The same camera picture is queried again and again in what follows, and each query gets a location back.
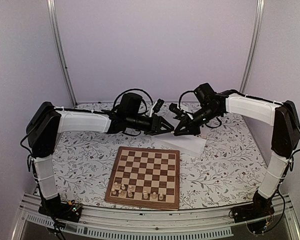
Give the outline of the wooden chess board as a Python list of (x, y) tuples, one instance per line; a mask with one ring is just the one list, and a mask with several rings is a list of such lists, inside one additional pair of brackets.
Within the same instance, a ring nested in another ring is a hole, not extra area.
[[(121, 185), (125, 185), (123, 196), (119, 196)], [(134, 186), (129, 198), (129, 186)], [(148, 199), (143, 199), (143, 191)], [(164, 200), (159, 200), (163, 193)], [(131, 207), (177, 211), (180, 207), (180, 152), (178, 150), (119, 147), (112, 167), (105, 202)]]

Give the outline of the light chess piece bishop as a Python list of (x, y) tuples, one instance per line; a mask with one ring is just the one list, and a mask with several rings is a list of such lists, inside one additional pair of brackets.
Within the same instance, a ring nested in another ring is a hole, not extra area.
[(151, 198), (152, 199), (156, 199), (158, 197), (158, 195), (157, 195), (157, 193), (156, 192), (153, 192), (152, 194), (151, 194)]

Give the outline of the light chess queen piece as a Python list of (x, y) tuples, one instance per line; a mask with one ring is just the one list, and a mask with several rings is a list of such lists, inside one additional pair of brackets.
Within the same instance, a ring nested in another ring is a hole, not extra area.
[(142, 198), (143, 198), (144, 200), (147, 200), (147, 199), (149, 198), (148, 192), (147, 192), (146, 190), (144, 190), (144, 191), (142, 192)]

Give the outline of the light chess piece rook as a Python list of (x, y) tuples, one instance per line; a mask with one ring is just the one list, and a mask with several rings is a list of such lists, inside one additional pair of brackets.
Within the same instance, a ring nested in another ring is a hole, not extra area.
[(132, 193), (131, 190), (128, 190), (128, 191), (127, 191), (127, 196), (128, 196), (129, 198), (132, 198), (132, 197), (133, 197), (133, 193)]

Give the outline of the light chess knight piece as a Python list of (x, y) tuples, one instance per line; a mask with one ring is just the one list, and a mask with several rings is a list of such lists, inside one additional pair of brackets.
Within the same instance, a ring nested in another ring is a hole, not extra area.
[(118, 191), (118, 195), (119, 195), (119, 196), (123, 196), (123, 194), (124, 194), (123, 190), (120, 189), (120, 190)]

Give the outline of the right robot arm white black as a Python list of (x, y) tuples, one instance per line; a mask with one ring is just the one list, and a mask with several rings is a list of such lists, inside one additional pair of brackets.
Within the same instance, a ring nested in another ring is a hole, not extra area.
[(295, 104), (290, 100), (277, 102), (245, 95), (235, 89), (217, 93), (209, 83), (201, 84), (192, 93), (200, 105), (196, 112), (183, 110), (179, 103), (169, 106), (179, 120), (175, 136), (197, 135), (201, 126), (226, 113), (255, 119), (272, 127), (270, 162), (248, 208), (252, 218), (259, 218), (268, 210), (287, 172), (293, 170), (294, 154), (299, 152), (300, 121)]

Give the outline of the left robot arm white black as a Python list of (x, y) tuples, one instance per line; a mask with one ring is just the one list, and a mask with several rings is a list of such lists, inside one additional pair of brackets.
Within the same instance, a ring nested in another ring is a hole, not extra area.
[(133, 129), (154, 136), (174, 130), (173, 125), (157, 115), (164, 103), (162, 99), (152, 101), (150, 108), (140, 112), (140, 106), (146, 102), (139, 92), (138, 88), (122, 92), (110, 110), (56, 107), (45, 101), (36, 111), (22, 138), (28, 145), (21, 144), (21, 147), (29, 152), (34, 179), (45, 202), (44, 207), (53, 217), (60, 217), (65, 211), (55, 184), (52, 164), (59, 134), (71, 131), (117, 134)]

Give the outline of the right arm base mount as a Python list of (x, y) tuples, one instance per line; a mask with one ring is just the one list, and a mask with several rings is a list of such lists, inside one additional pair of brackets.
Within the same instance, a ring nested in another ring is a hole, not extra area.
[(247, 228), (252, 234), (259, 235), (266, 232), (274, 219), (274, 213), (271, 199), (255, 199), (251, 204), (233, 207), (229, 211), (229, 217), (234, 219), (235, 223), (262, 218), (247, 224)]

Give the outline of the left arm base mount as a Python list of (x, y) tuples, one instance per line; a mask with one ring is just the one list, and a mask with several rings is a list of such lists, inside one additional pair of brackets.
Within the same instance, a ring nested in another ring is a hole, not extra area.
[(82, 203), (77, 203), (75, 200), (62, 202), (58, 194), (57, 197), (46, 200), (43, 196), (38, 212), (42, 215), (51, 217), (52, 219), (60, 219), (78, 223), (82, 214)]

